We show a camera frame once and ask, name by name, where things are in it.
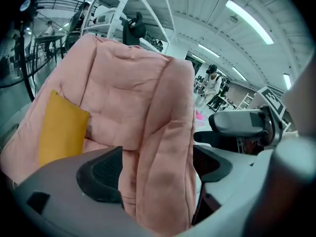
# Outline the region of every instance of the wall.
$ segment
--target wall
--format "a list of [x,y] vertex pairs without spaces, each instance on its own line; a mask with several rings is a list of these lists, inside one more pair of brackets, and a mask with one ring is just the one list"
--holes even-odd
[[199,70],[198,70],[198,72],[197,72],[197,74],[196,74],[196,77],[198,77],[198,76],[204,77],[205,74],[206,74],[207,69],[208,69],[208,65],[205,64],[205,63],[203,63],[203,64],[200,66],[200,68],[199,68]]
[[165,51],[165,55],[172,56],[177,59],[185,59],[188,53],[189,47],[180,41],[176,42],[173,41],[171,44],[167,47]]
[[229,91],[227,92],[226,97],[231,99],[233,103],[238,106],[244,99],[244,97],[247,95],[247,93],[249,93],[249,95],[253,97],[255,91],[252,91],[251,89],[242,87],[234,83],[230,83]]

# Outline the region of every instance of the ceiling light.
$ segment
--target ceiling light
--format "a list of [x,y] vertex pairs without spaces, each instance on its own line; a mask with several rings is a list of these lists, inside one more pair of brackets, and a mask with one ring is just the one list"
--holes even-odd
[[263,27],[243,8],[234,3],[232,0],[227,1],[226,7],[242,17],[253,29],[255,29],[266,44],[271,45],[274,43]]
[[238,75],[240,75],[240,77],[241,77],[243,80],[247,81],[247,79],[246,79],[245,77],[243,77],[242,74],[239,73],[239,71],[238,71],[235,67],[232,67],[232,69],[235,70],[236,73],[237,73]]
[[196,58],[197,60],[199,60],[199,61],[201,61],[201,62],[205,63],[205,61],[204,61],[204,60],[202,60],[201,58],[198,58],[198,57],[197,57],[197,56],[195,56],[194,54],[192,54],[192,56],[193,56],[194,58]]
[[206,50],[207,52],[210,52],[211,54],[215,55],[217,58],[219,57],[218,54],[214,53],[213,51],[209,50],[208,48],[206,48],[205,46],[202,46],[201,44],[198,44],[199,47],[203,48],[204,50]]
[[224,76],[226,76],[227,77],[227,75],[225,75],[222,71],[220,71],[219,69],[217,69],[220,73],[222,73]]
[[284,80],[285,80],[286,88],[290,89],[290,87],[292,86],[290,75],[289,74],[283,74],[283,77],[284,77]]

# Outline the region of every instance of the railing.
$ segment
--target railing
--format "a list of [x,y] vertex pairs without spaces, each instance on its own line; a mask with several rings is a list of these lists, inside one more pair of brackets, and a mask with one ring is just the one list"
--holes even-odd
[[[79,0],[35,0],[38,7],[44,7],[44,9],[58,9],[77,12],[82,5],[82,1]],[[93,7],[92,15],[94,14],[97,6]]]

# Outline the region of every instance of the white ceiling panel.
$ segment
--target white ceiling panel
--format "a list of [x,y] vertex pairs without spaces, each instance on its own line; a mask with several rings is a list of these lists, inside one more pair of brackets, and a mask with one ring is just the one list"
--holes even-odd
[[[249,85],[268,84],[285,91],[282,75],[288,73],[295,80],[314,51],[301,15],[289,0],[233,1],[257,20],[273,44],[267,45],[247,22],[226,8],[227,0],[169,0],[178,37],[189,41],[192,53],[223,66],[229,76],[234,74],[230,67],[235,66]],[[214,61],[198,43],[220,57]]]

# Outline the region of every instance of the pink seat cushion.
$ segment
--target pink seat cushion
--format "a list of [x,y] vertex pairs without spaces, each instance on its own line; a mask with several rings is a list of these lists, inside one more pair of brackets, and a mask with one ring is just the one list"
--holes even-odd
[[55,89],[91,114],[84,153],[123,146],[125,211],[158,234],[178,234],[190,227],[196,201],[193,82],[189,61],[84,35],[31,104],[0,156],[1,169],[21,183],[39,168],[42,120]]

